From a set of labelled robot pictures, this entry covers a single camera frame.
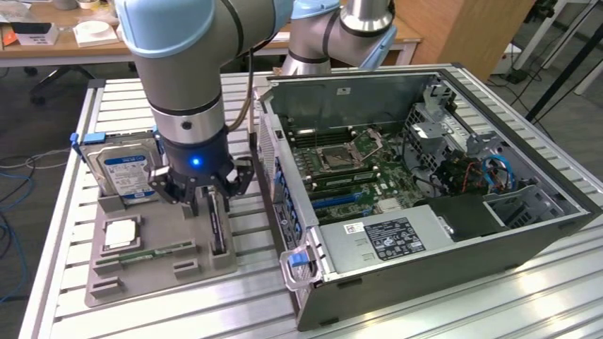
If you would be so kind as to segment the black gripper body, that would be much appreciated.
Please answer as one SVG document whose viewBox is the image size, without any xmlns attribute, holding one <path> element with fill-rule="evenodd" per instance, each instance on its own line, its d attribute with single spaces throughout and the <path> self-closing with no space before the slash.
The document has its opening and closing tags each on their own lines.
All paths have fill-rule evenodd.
<svg viewBox="0 0 603 339">
<path fill-rule="evenodd" d="M 162 144 L 171 176 L 180 184 L 195 178 L 198 186 L 212 185 L 211 177 L 224 180 L 235 168 L 226 131 L 202 143 L 176 143 L 163 138 Z"/>
</svg>

